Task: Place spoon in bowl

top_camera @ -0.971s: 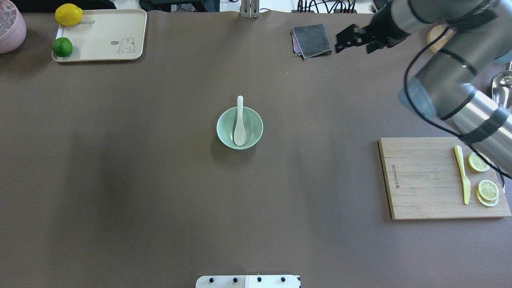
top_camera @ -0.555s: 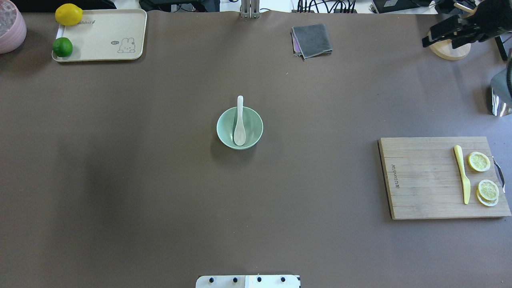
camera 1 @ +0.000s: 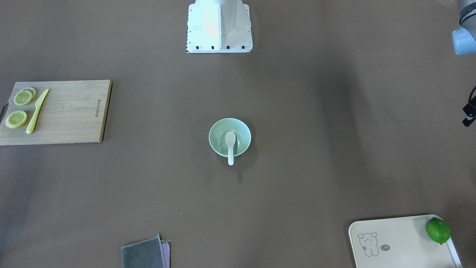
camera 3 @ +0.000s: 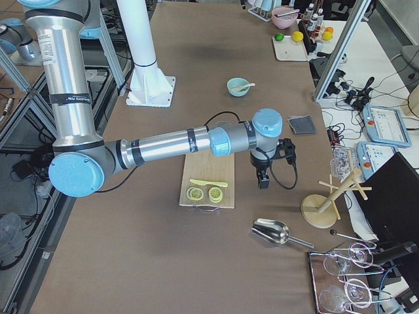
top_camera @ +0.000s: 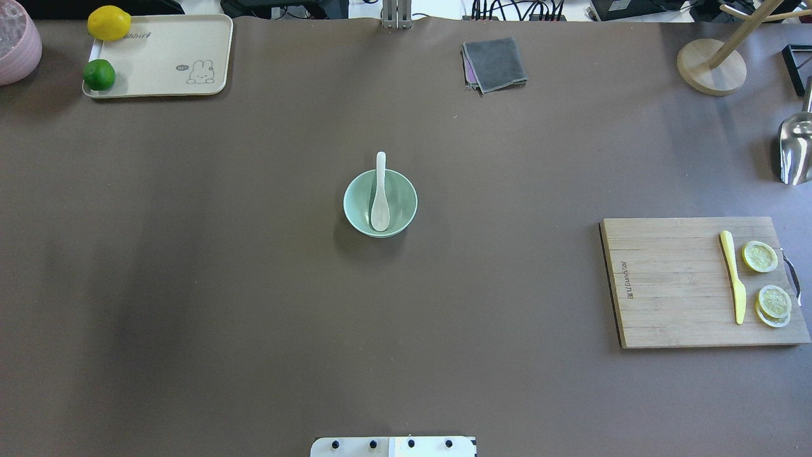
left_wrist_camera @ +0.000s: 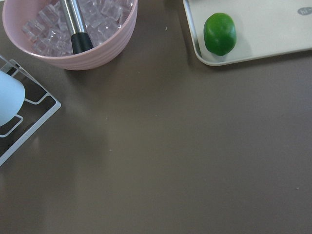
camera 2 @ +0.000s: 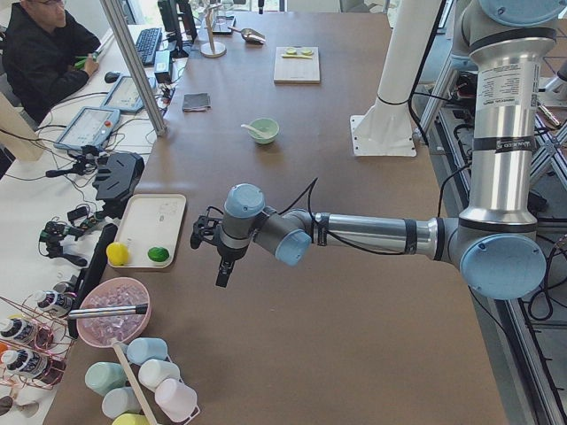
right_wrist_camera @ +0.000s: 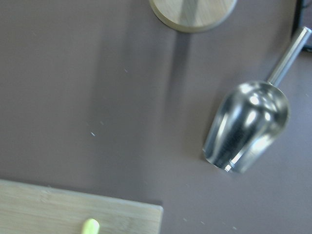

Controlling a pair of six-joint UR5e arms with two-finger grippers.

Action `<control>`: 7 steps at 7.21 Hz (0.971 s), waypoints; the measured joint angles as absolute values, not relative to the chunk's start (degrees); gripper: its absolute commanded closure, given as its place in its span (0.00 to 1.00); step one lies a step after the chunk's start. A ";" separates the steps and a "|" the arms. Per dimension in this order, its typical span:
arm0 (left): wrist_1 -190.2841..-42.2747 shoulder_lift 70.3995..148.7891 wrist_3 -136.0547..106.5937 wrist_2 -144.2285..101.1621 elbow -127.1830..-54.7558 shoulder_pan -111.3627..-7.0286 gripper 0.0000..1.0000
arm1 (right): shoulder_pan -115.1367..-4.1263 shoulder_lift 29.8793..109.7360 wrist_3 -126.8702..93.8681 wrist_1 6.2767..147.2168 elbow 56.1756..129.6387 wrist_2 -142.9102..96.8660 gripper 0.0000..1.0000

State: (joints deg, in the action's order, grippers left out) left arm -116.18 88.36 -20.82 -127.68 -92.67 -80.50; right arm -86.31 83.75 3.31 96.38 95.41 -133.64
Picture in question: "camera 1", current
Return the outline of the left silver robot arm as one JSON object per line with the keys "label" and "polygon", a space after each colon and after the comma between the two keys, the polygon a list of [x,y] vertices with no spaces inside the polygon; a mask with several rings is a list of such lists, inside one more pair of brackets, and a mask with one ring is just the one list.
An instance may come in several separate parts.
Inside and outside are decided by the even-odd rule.
{"label": "left silver robot arm", "polygon": [[459,0],[459,25],[452,32],[454,52],[469,55],[476,52],[476,1]]}

